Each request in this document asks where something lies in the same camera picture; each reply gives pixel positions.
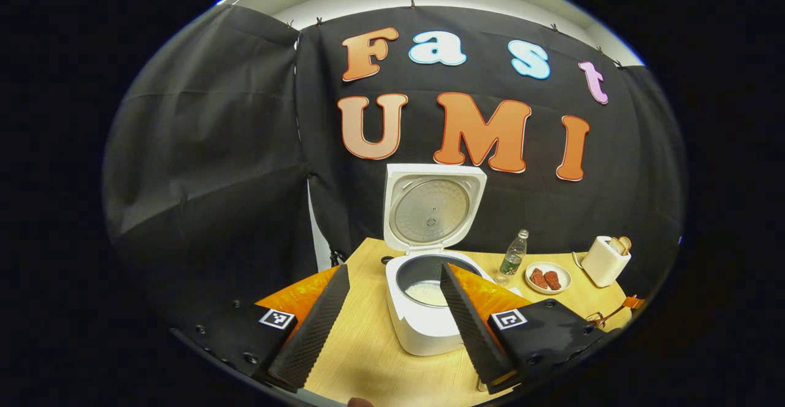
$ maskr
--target water bottle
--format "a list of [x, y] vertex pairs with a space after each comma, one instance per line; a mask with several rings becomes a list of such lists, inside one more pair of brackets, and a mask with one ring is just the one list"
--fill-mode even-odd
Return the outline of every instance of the water bottle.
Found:
[[518, 238], [513, 240], [513, 243], [510, 243], [510, 247], [507, 248], [507, 253], [502, 260], [502, 265], [499, 266], [499, 270], [496, 272], [496, 276], [494, 276], [494, 281], [497, 284], [501, 286], [510, 284], [510, 276], [518, 272], [521, 262], [524, 261], [528, 238], [529, 231], [521, 229], [518, 233]]

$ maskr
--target white rice cooker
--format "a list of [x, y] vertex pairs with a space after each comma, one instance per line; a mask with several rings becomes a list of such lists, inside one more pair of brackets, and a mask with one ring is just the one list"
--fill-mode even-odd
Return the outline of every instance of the white rice cooker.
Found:
[[463, 347], [439, 286], [444, 262], [493, 281], [465, 254], [443, 251], [471, 228], [485, 180], [477, 167], [387, 165], [385, 242], [406, 253], [386, 265], [387, 306], [398, 340], [410, 354], [431, 356]]

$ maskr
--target wooden table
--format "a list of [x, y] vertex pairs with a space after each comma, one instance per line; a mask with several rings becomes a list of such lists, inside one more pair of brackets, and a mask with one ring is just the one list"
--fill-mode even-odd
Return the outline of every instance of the wooden table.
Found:
[[[463, 253], [491, 276], [504, 257], [504, 254]], [[382, 240], [368, 238], [346, 260], [351, 289], [305, 389], [343, 403], [353, 397], [365, 398], [375, 407], [462, 407], [509, 393], [512, 389], [495, 395], [477, 390], [477, 372], [466, 349], [433, 357], [417, 357], [404, 351], [390, 321], [385, 265], [381, 264], [383, 256], [403, 254], [393, 251]], [[578, 254], [578, 260], [585, 255]], [[535, 261], [553, 262], [567, 269], [572, 276], [569, 289], [557, 295], [531, 289], [523, 281], [523, 272], [526, 264]], [[572, 253], [527, 254], [524, 265], [507, 287], [517, 287], [525, 299], [533, 302], [557, 299], [584, 318], [597, 311], [610, 314], [626, 297], [616, 282], [608, 287], [595, 286], [575, 265]], [[603, 329], [622, 327], [630, 317], [630, 309], [625, 308], [609, 319]]]

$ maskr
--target orange letter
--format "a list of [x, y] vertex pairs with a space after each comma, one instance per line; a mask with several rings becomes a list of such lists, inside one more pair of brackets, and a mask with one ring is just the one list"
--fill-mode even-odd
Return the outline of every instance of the orange letter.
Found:
[[575, 116], [564, 116], [561, 123], [567, 128], [567, 138], [564, 142], [564, 159], [556, 170], [556, 176], [562, 180], [578, 181], [583, 178], [581, 161], [589, 125], [586, 120]]
[[377, 74], [379, 66], [371, 64], [370, 57], [375, 56], [379, 61], [387, 58], [387, 43], [385, 39], [390, 41], [398, 39], [398, 30], [387, 27], [346, 39], [341, 44], [348, 49], [348, 69], [344, 73], [343, 80], [350, 82]]
[[339, 100], [346, 150], [374, 161], [392, 156], [400, 143], [400, 109], [407, 102], [409, 98], [403, 94], [382, 94], [376, 98], [384, 114], [384, 131], [379, 142], [370, 143], [362, 135], [362, 111], [368, 106], [368, 98], [351, 96]]
[[440, 164], [460, 165], [466, 157], [461, 153], [461, 138], [477, 166], [485, 160], [496, 143], [496, 153], [488, 159], [488, 166], [503, 172], [524, 172], [522, 157], [526, 118], [532, 114], [529, 105], [516, 101], [502, 101], [485, 123], [474, 99], [468, 94], [443, 93], [437, 102], [444, 107], [444, 137], [441, 150], [434, 153]]

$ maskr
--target plate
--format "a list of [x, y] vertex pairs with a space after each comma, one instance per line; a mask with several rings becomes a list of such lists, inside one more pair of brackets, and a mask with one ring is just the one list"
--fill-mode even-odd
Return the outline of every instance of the plate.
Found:
[[[530, 277], [532, 276], [535, 268], [541, 270], [543, 275], [545, 275], [545, 273], [549, 271], [555, 272], [559, 278], [559, 284], [561, 284], [561, 289], [559, 289], [558, 291], [550, 289], [550, 287], [548, 287], [547, 289], [542, 289], [542, 287], [539, 287], [537, 284], [532, 283]], [[565, 290], [567, 290], [568, 287], [570, 287], [570, 284], [572, 284], [572, 277], [570, 276], [570, 273], [567, 272], [566, 269], [564, 269], [563, 267], [557, 264], [550, 264], [549, 262], [533, 262], [533, 264], [528, 265], [528, 267], [526, 268], [524, 279], [526, 281], [526, 284], [528, 284], [529, 287], [531, 287], [533, 290], [536, 290], [541, 294], [547, 294], [547, 295], [554, 295], [560, 292], [564, 292]]]

